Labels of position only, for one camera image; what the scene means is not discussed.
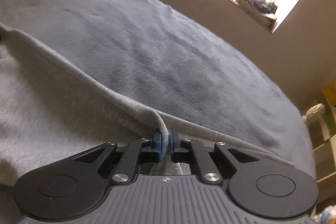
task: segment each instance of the circular cap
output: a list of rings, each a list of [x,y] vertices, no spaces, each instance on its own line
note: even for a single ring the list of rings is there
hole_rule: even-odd
[[[129,176],[126,174],[115,174],[112,179],[116,182],[125,182],[129,180]]]
[[[207,181],[218,181],[221,179],[221,176],[216,173],[208,173],[204,175],[204,179]]]
[[[54,175],[41,179],[37,188],[41,194],[51,198],[68,195],[75,190],[77,181],[66,175]]]
[[[295,190],[295,183],[282,175],[266,175],[257,180],[260,192],[274,197],[288,196]]]

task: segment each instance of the wall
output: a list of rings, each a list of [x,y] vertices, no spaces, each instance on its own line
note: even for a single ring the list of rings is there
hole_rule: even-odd
[[[229,0],[161,0],[250,58],[304,109],[336,78],[336,1],[300,0],[271,34]]]

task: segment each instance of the yellow object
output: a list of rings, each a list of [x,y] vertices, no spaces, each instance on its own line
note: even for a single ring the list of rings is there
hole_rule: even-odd
[[[331,105],[336,105],[336,80],[324,90],[324,96]]]

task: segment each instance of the gray sheet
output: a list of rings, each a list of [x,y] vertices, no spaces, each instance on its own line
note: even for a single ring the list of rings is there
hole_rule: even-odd
[[[274,154],[315,176],[307,128],[281,90],[240,52],[158,0],[0,0],[0,21],[39,40],[4,26],[0,32],[0,183],[13,185],[28,170],[102,141],[127,143],[155,124],[206,144],[223,140]],[[65,65],[51,66],[60,60]],[[135,100],[126,112],[137,102],[158,110],[150,111],[154,120],[146,123],[150,108],[140,104],[131,114],[139,122],[120,122],[110,92]]]

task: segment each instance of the silver screw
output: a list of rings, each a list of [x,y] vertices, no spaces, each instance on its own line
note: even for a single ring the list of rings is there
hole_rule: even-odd
[[[115,174],[112,179],[116,182],[125,182],[129,180],[129,176],[126,174]]]
[[[204,179],[207,181],[218,181],[221,179],[221,176],[216,173],[208,173],[204,175]]]

